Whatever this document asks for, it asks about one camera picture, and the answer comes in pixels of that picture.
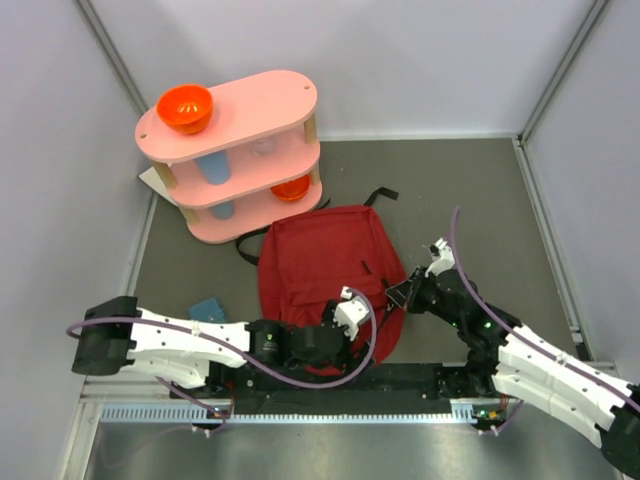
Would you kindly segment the red backpack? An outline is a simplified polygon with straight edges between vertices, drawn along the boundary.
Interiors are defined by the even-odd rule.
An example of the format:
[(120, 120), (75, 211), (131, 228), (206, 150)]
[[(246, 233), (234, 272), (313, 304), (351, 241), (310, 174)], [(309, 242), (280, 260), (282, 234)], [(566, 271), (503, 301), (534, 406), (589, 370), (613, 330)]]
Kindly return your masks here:
[(380, 187), (362, 205), (322, 207), (261, 229), (260, 254), (240, 255), (258, 269), (264, 319), (312, 319), (328, 300), (338, 300), (344, 286), (353, 287), (376, 316), (374, 323), (362, 325), (353, 347), (363, 347), (363, 358), (371, 351), (376, 363), (389, 357), (405, 313), (388, 301), (386, 289), (406, 280), (407, 273), (373, 208), (380, 196), (395, 200), (399, 194)]

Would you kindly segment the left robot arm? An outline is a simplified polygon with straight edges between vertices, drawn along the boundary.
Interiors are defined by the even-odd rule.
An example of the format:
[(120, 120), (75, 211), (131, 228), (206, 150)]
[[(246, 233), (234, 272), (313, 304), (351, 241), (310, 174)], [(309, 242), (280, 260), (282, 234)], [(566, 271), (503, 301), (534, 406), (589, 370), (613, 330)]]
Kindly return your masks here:
[(132, 296), (119, 296), (88, 309), (82, 326), (69, 330), (77, 340), (71, 370), (83, 376), (133, 371), (212, 397), (226, 387), (224, 368), (347, 369), (370, 315), (362, 297), (345, 293), (326, 304), (316, 325), (215, 324), (156, 314)]

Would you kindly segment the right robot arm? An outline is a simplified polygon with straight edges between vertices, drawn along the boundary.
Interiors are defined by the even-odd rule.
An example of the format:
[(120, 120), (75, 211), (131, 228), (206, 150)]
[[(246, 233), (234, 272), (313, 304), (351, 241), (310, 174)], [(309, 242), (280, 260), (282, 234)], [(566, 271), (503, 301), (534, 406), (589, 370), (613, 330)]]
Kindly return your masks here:
[(481, 396), (517, 398), (587, 438), (624, 475), (639, 476), (639, 387), (553, 346), (485, 303), (456, 269), (416, 269), (387, 297), (412, 314), (431, 313), (468, 346), (466, 380)]

